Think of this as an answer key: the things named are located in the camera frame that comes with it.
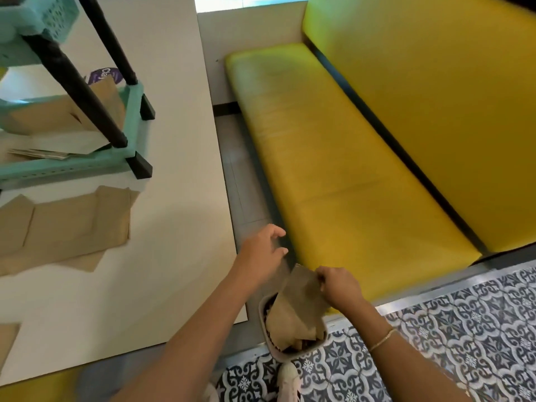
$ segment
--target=person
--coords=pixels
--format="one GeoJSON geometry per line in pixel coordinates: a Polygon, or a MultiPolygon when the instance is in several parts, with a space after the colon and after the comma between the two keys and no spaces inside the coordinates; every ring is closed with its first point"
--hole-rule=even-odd
{"type": "MultiPolygon", "coordinates": [[[[246,300],[265,283],[287,254],[272,240],[285,230],[269,224],[242,244],[229,273],[205,303],[166,344],[162,357],[127,384],[113,402],[196,402],[200,399],[225,339],[246,300]]],[[[369,348],[394,402],[469,402],[464,391],[393,331],[362,294],[358,281],[343,268],[317,270],[332,307],[354,325],[369,348]]],[[[280,368],[278,402],[294,402],[296,368],[280,368]]]]}

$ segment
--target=bracelet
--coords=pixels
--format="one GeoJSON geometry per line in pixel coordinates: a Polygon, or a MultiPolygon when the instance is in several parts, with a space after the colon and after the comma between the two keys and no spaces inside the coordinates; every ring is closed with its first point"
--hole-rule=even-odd
{"type": "Polygon", "coordinates": [[[391,335],[396,332],[396,329],[393,327],[391,330],[389,330],[389,333],[387,333],[387,336],[385,336],[384,338],[382,338],[378,343],[374,344],[370,349],[369,349],[369,352],[371,353],[372,351],[374,351],[375,349],[377,349],[379,346],[381,346],[383,343],[385,343],[387,340],[389,340],[389,337],[391,337],[391,335]]]}

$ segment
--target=table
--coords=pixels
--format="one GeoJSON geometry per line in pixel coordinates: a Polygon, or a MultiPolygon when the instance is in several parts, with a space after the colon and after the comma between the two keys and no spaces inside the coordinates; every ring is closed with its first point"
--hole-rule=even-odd
{"type": "MultiPolygon", "coordinates": [[[[142,190],[131,240],[91,274],[47,265],[0,278],[0,322],[23,325],[0,376],[9,384],[167,341],[225,276],[235,252],[194,0],[99,0],[157,112],[146,158],[131,172],[55,182],[23,193],[36,202],[105,184],[142,190]]],[[[82,75],[111,66],[82,13],[65,53],[82,75]]],[[[41,66],[12,68],[0,98],[64,93],[41,66]]],[[[237,322],[247,319],[242,309],[237,322]]]]}

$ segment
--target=black and white floor tile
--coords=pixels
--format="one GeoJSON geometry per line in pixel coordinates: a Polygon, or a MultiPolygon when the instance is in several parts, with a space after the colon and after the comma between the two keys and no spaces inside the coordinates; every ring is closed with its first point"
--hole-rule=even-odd
{"type": "MultiPolygon", "coordinates": [[[[475,401],[536,400],[536,267],[386,318],[475,401]]],[[[304,402],[391,401],[352,327],[332,333],[324,347],[294,365],[304,402]]],[[[278,368],[270,354],[229,367],[217,384],[220,400],[276,400],[278,368]]]]}

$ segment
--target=purple label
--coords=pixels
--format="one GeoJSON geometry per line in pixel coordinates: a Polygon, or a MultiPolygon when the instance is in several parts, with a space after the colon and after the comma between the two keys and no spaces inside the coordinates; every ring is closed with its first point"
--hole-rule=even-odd
{"type": "Polygon", "coordinates": [[[91,72],[90,76],[87,79],[87,84],[92,85],[97,83],[99,80],[103,80],[106,76],[112,76],[114,78],[115,84],[119,84],[123,80],[123,76],[117,67],[104,67],[96,71],[91,72]]]}

